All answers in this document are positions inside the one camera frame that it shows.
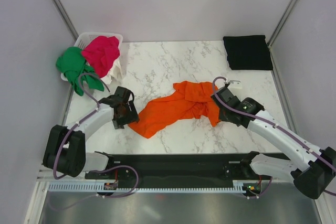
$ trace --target black folded cloth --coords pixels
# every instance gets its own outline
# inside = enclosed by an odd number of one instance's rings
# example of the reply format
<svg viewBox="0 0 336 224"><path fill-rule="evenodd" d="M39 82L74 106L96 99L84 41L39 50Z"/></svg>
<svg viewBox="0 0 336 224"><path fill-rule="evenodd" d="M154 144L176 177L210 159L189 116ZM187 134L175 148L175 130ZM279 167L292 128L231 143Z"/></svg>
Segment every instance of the black folded cloth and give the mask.
<svg viewBox="0 0 336 224"><path fill-rule="evenodd" d="M273 70L265 35L224 37L227 61L232 70Z"/></svg>

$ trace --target laundry basket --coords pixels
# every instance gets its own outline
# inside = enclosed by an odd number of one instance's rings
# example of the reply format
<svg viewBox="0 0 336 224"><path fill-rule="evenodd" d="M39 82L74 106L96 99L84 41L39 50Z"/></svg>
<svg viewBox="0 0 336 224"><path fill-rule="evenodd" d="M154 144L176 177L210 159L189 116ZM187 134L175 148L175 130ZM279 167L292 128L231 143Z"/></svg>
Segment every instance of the laundry basket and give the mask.
<svg viewBox="0 0 336 224"><path fill-rule="evenodd" d="M119 51L120 51L120 47L121 47L121 43L122 43L122 35L120 34L113 34L113 33L97 33L97 32L86 32L86 33L82 33L78 36L74 47L79 47L80 49L85 49L86 46L88 44L91 43L91 41L93 41L95 38L97 38L98 36L106 36L106 37L113 37L115 36L118 41L119 41ZM112 68L118 68L120 70L120 78L123 77L122 71L121 71L121 66L120 66L120 57L118 57L118 59L116 59L113 62L113 66ZM63 73L61 73L61 79L63 81L68 81L68 79L65 77L65 75ZM102 81L104 81L106 84L109 84L111 82L111 80L106 79L106 77L102 77L101 78Z"/></svg>

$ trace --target reflective metal surface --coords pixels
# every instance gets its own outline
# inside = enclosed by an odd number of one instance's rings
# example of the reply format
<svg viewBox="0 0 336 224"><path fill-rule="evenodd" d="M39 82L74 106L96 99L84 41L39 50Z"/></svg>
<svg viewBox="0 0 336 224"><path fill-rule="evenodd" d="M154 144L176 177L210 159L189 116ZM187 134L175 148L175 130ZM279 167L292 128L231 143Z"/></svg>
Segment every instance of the reflective metal surface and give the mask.
<svg viewBox="0 0 336 224"><path fill-rule="evenodd" d="M50 204L65 207L88 193L48 193ZM232 194L137 193L120 199L92 197L61 212L44 206L47 224L319 224L313 200L292 185L272 184L258 200Z"/></svg>

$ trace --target marble table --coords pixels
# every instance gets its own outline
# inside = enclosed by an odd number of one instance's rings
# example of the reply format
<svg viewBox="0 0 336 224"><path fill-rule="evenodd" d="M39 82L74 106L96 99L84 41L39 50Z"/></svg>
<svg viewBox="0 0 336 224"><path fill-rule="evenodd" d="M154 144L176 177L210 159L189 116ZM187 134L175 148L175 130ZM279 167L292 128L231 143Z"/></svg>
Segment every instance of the marble table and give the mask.
<svg viewBox="0 0 336 224"><path fill-rule="evenodd" d="M242 97L252 97L281 123L286 125L279 97L270 71L232 71L226 61L222 41L139 42L123 43L121 64L125 74L121 82L109 87L114 93L118 85L132 90L138 113L155 98L174 92L173 83L210 81L217 76L239 80ZM91 90L97 99L108 91ZM74 93L68 110L67 123L87 114L95 103ZM278 152L263 137L221 122L211 127L208 118L179 120L150 139L145 139L128 126L115 130L112 122L102 126L86 143L87 152L110 154L187 154Z"/></svg>

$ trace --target wall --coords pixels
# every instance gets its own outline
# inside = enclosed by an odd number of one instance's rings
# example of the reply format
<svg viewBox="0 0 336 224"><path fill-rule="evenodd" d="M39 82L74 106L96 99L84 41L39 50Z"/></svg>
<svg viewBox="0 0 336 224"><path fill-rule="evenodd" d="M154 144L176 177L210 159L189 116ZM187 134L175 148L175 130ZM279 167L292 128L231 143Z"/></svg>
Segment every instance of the wall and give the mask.
<svg viewBox="0 0 336 224"><path fill-rule="evenodd" d="M270 37L290 0L61 0L78 33L109 31L124 41Z"/></svg>
<svg viewBox="0 0 336 224"><path fill-rule="evenodd" d="M335 38L336 0L300 0L272 48L300 134L334 149Z"/></svg>
<svg viewBox="0 0 336 224"><path fill-rule="evenodd" d="M0 3L0 222L18 224L69 90L55 61L74 42L51 0Z"/></svg>

